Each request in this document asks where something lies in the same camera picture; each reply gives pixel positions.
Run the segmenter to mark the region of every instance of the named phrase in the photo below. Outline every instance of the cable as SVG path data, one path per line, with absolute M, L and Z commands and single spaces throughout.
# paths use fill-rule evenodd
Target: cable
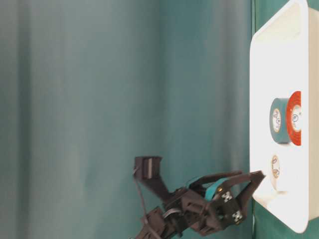
M 146 212 L 146 206 L 145 206 L 145 201 L 144 201 L 144 197 L 142 195 L 142 190 L 140 188 L 140 185 L 139 183 L 137 182 L 136 178 L 135 178 L 135 173 L 136 171 L 138 170 L 138 168 L 135 168 L 133 170 L 133 179 L 134 179 L 134 182 L 136 184 L 136 189 L 138 191 L 138 194 L 140 196 L 140 199 L 141 199 L 141 204 L 142 204 L 142 208 L 143 208 L 143 211 L 144 211 L 144 224 L 148 227 L 149 231 L 153 234 L 153 236 L 156 238 L 156 239 L 162 239 L 158 234 L 157 232 L 154 231 L 154 229 L 150 226 L 149 224 L 149 221 L 148 221 L 148 218 L 147 218 L 147 212 Z

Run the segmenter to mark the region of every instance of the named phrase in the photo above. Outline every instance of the white box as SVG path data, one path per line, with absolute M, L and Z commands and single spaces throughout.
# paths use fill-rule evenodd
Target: white box
M 302 96 L 302 145 L 278 144 L 269 129 L 274 98 Z M 271 160 L 278 156 L 278 183 Z M 250 170 L 266 178 L 254 199 L 297 233 L 319 216 L 319 12 L 290 0 L 252 38 L 250 48 Z

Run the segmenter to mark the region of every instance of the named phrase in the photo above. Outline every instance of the green backdrop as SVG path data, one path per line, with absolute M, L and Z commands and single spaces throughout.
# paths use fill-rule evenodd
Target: green backdrop
M 247 172 L 250 39 L 249 0 L 2 0 L 0 238 L 135 236 L 137 155 L 170 190 Z
M 263 26 L 287 0 L 254 0 L 252 1 L 252 31 Z M 309 7 L 319 10 L 318 0 L 308 0 Z M 257 202 L 254 202 L 254 236 L 255 239 L 317 239 L 319 238 L 319 219 L 309 222 L 303 234 L 297 234 L 266 211 Z

